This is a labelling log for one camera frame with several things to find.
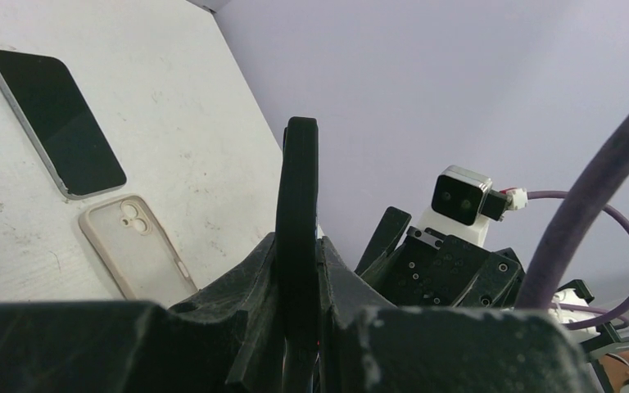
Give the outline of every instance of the table surface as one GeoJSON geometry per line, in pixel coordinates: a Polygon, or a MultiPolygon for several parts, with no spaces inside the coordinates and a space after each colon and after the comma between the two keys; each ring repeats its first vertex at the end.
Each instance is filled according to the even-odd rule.
{"type": "Polygon", "coordinates": [[[0,0],[0,49],[64,61],[129,181],[68,201],[0,92],[0,300],[121,298],[78,226],[143,197],[198,287],[273,230],[281,154],[213,17],[184,0],[0,0]]]}

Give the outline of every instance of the phone frame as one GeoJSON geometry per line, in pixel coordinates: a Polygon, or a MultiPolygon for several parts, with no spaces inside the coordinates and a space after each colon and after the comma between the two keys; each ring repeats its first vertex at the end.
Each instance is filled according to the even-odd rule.
{"type": "MultiPolygon", "coordinates": [[[[67,67],[66,64],[63,61],[60,61],[60,60],[58,60],[58,61],[66,68],[66,70],[69,72],[69,75],[71,75],[71,77],[73,77],[73,75],[71,74],[71,72],[69,70],[69,67],[67,67]]],[[[119,190],[120,188],[122,188],[126,184],[126,182],[128,181],[128,178],[126,177],[126,173],[124,173],[125,180],[119,186],[106,188],[104,190],[100,190],[100,191],[96,191],[96,192],[91,192],[91,193],[86,194],[86,195],[71,194],[69,192],[69,189],[64,184],[64,181],[61,179],[61,177],[57,173],[57,168],[54,166],[54,163],[49,158],[49,155],[47,154],[47,150],[45,150],[42,142],[40,142],[39,138],[37,137],[37,133],[34,131],[34,129],[32,127],[32,124],[30,124],[30,122],[28,121],[27,116],[25,116],[25,113],[23,112],[23,109],[20,107],[20,104],[18,104],[18,100],[16,100],[16,96],[11,91],[11,88],[8,87],[8,84],[6,83],[6,80],[3,78],[3,75],[1,75],[1,71],[0,71],[0,89],[1,89],[1,92],[3,93],[3,96],[6,98],[6,101],[8,102],[8,105],[11,107],[13,112],[16,114],[16,118],[18,118],[18,121],[20,122],[20,125],[25,130],[25,134],[27,134],[28,139],[32,142],[32,144],[34,146],[34,150],[37,151],[37,153],[39,155],[39,158],[44,163],[45,168],[47,168],[47,171],[52,176],[52,179],[54,180],[54,183],[57,185],[57,188],[59,189],[61,194],[64,195],[64,197],[66,197],[68,199],[71,199],[72,201],[80,201],[80,200],[83,200],[83,199],[86,199],[86,198],[95,197],[97,195],[104,194],[106,192],[119,190]]]]}

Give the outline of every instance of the black smartphone screen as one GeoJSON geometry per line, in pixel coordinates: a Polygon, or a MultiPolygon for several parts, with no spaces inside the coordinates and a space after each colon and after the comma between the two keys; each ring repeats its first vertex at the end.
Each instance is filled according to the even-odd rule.
{"type": "Polygon", "coordinates": [[[126,183],[126,175],[68,68],[53,57],[0,50],[0,75],[70,196],[126,183]]]}

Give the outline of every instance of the camera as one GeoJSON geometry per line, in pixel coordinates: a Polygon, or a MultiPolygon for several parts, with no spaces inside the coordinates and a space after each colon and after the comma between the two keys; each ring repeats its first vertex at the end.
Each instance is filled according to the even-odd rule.
{"type": "Polygon", "coordinates": [[[437,178],[431,207],[440,215],[472,226],[482,213],[492,186],[490,178],[452,165],[437,178]]]}

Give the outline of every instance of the white wall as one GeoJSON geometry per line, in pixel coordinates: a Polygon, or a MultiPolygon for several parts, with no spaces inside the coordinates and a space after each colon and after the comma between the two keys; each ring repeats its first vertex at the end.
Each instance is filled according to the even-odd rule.
{"type": "MultiPolygon", "coordinates": [[[[350,266],[389,205],[420,216],[457,164],[568,189],[629,113],[629,2],[233,0],[216,14],[277,139],[320,125],[320,223],[350,266]]],[[[629,180],[613,204],[629,217],[629,180]]],[[[555,202],[494,224],[529,261],[555,202]]],[[[629,240],[592,228],[567,279],[629,291],[629,240]]]]}

